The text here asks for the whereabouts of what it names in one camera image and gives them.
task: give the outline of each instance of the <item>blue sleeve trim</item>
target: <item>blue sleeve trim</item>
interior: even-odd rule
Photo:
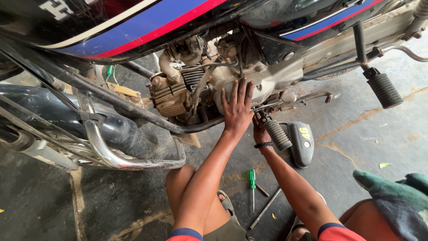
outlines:
[[[172,231],[169,234],[168,239],[170,239],[172,237],[175,237],[175,236],[181,236],[181,235],[186,235],[186,236],[194,237],[194,238],[199,239],[200,241],[203,241],[202,235],[200,233],[196,232],[193,229],[186,229],[186,228],[184,228],[184,229],[176,229],[176,230]]]
[[[343,226],[342,224],[326,223],[323,226],[321,226],[321,228],[318,230],[318,239],[320,238],[320,235],[322,232],[324,232],[327,228],[331,228],[331,227],[339,227],[339,228],[348,229],[347,227]]]

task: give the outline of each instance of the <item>hand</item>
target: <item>hand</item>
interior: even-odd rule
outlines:
[[[221,90],[221,106],[224,112],[224,132],[230,133],[233,137],[241,138],[251,123],[254,112],[251,109],[251,99],[253,98],[254,82],[248,85],[247,78],[244,77],[238,90],[238,80],[236,79],[230,92],[230,101],[227,102],[224,88]]]
[[[257,120],[257,115],[253,116],[253,136],[254,141],[256,141],[256,144],[260,144],[263,142],[270,142],[271,138],[266,129],[263,127],[263,124],[259,124],[259,121]]]

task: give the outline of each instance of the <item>yellow leaf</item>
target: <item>yellow leaf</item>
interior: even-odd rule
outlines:
[[[381,163],[381,164],[379,164],[379,167],[380,168],[384,168],[384,167],[386,167],[387,165],[391,165],[392,163]]]

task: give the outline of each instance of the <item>red stripe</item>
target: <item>red stripe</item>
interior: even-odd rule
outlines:
[[[336,21],[336,22],[334,22],[334,23],[332,23],[332,24],[330,24],[330,25],[328,25],[328,26],[325,26],[324,28],[321,28],[321,29],[319,29],[319,30],[317,30],[317,31],[315,31],[315,32],[309,33],[309,34],[307,34],[307,35],[305,35],[305,36],[302,36],[302,37],[296,38],[296,39],[294,39],[294,40],[295,40],[295,41],[299,41],[299,40],[305,39],[305,38],[307,38],[307,37],[313,36],[313,35],[315,35],[315,34],[317,34],[317,33],[320,33],[320,32],[322,32],[322,31],[324,31],[324,30],[326,30],[326,29],[329,29],[329,28],[331,28],[331,27],[333,27],[333,26],[336,26],[336,25],[340,24],[341,22],[346,21],[346,20],[348,20],[348,19],[350,19],[350,18],[354,17],[355,15],[357,15],[357,14],[359,14],[359,13],[361,13],[361,12],[363,12],[363,11],[367,10],[369,7],[372,7],[373,5],[376,5],[376,4],[378,4],[378,3],[382,2],[382,1],[383,1],[383,0],[375,0],[372,4],[368,5],[367,7],[363,8],[363,9],[360,9],[359,11],[356,11],[355,13],[353,13],[353,14],[349,15],[349,16],[348,16],[348,17],[346,17],[346,18],[343,18],[343,19],[341,19],[341,20],[339,20],[339,21]]]
[[[115,49],[109,50],[107,52],[104,52],[102,54],[94,55],[94,56],[81,56],[80,58],[86,58],[86,59],[99,59],[99,58],[106,58],[111,57],[117,54],[121,54],[125,51],[131,50],[135,47],[138,47],[142,44],[145,44],[147,42],[150,42],[166,33],[171,32],[172,30],[192,21],[193,19],[199,17],[200,15],[208,12],[209,10],[215,8],[216,6],[226,2],[227,0],[208,0],[201,5],[197,6],[196,8],[188,11],[187,13],[181,15],[180,17],[172,20],[171,22],[161,26],[160,28],[153,30],[152,32],[141,36],[138,39],[135,39],[129,43],[126,43],[122,46],[119,46]]]

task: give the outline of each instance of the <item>green screwdriver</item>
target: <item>green screwdriver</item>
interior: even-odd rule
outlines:
[[[250,170],[250,188],[253,190],[253,213],[254,213],[254,189],[256,189],[256,171]]]

